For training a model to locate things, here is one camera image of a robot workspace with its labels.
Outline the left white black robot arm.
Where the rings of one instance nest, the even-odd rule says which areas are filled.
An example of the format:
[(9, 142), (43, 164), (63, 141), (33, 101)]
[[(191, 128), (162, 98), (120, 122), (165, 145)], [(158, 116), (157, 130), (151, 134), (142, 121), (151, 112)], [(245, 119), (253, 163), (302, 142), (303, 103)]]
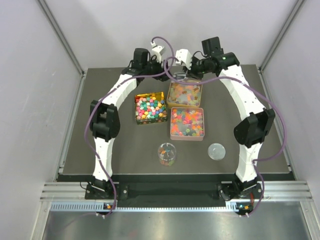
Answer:
[(111, 177), (113, 144), (121, 128), (119, 108), (145, 78), (162, 82), (168, 80), (162, 60), (164, 51), (165, 48), (160, 45), (153, 46), (151, 50), (136, 48), (133, 59), (122, 70), (111, 90), (90, 104), (90, 115), (84, 131), (92, 132), (95, 145), (91, 150), (95, 156), (95, 167), (87, 190), (104, 199), (116, 196)]

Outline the gold tin of star candies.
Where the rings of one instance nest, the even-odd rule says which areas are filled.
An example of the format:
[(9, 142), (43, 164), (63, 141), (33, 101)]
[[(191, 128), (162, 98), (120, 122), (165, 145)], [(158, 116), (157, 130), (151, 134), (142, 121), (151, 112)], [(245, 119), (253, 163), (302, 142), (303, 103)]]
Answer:
[(134, 96), (135, 121), (138, 125), (162, 123), (168, 120), (167, 105), (163, 91)]

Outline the silver metal scoop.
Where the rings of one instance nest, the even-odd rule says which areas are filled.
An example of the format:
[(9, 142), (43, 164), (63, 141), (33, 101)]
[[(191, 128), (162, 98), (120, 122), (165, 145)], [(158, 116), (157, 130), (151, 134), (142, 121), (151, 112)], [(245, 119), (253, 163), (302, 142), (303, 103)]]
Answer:
[(177, 81), (185, 81), (188, 76), (185, 72), (175, 72), (173, 74), (173, 77), (177, 80)]

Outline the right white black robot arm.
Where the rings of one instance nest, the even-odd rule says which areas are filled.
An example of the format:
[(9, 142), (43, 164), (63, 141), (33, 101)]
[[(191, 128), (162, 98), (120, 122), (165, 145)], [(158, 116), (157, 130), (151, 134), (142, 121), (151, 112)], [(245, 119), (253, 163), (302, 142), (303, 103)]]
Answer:
[(267, 109), (258, 99), (243, 75), (240, 61), (233, 52), (225, 53), (219, 37), (201, 42), (203, 58), (199, 59), (187, 49), (176, 51), (176, 63), (183, 65), (188, 77), (202, 79), (213, 73), (228, 90), (240, 116), (233, 134), (239, 144), (239, 161), (231, 185), (220, 185), (218, 192), (224, 200), (245, 198), (257, 186), (256, 159), (269, 134), (276, 113)]

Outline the gold tin of pastel gummies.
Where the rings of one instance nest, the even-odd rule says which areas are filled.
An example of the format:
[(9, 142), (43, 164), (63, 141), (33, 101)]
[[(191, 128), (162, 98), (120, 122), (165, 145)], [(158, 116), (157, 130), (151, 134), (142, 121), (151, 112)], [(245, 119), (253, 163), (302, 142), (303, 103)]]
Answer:
[(202, 97), (202, 85), (199, 82), (192, 78), (182, 80), (182, 84), (171, 81), (166, 99), (168, 107), (199, 108)]

